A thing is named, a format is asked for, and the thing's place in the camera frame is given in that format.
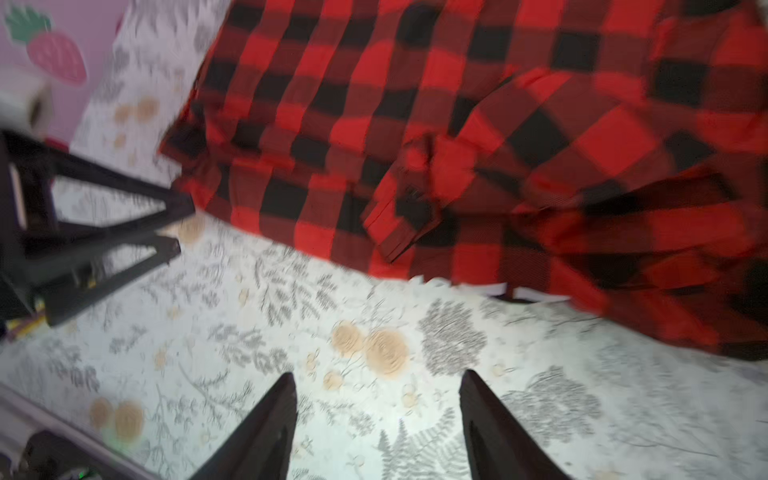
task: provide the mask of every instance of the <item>red plaid shirt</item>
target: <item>red plaid shirt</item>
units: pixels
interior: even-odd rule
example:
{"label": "red plaid shirt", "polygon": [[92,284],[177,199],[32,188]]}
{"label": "red plaid shirt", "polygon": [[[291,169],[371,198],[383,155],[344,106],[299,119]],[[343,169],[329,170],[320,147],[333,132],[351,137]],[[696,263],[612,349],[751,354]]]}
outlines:
{"label": "red plaid shirt", "polygon": [[234,0],[161,145],[234,226],[768,356],[750,0]]}

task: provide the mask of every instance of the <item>black plastic object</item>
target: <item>black plastic object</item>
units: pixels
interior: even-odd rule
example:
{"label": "black plastic object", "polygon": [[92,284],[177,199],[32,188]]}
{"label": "black plastic object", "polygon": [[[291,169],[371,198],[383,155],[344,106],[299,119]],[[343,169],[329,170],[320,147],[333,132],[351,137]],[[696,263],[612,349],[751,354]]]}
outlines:
{"label": "black plastic object", "polygon": [[474,370],[459,396],[472,480],[569,480]]}
{"label": "black plastic object", "polygon": [[[284,373],[190,480],[286,480],[296,430],[296,383]],[[13,480],[134,480],[113,458],[96,458],[51,432],[34,434]]]}
{"label": "black plastic object", "polygon": [[[18,221],[9,165],[18,172],[26,228]],[[50,185],[57,176],[163,201],[146,217],[93,227],[61,222]],[[174,238],[155,230],[194,213],[179,192],[119,174],[9,131],[0,132],[0,320],[30,316],[45,304],[48,323],[58,325],[126,283],[169,262],[180,252]],[[107,279],[92,273],[109,250],[124,244],[153,247],[155,254]]]}
{"label": "black plastic object", "polygon": [[190,480],[285,480],[296,407],[293,374],[284,373]]}

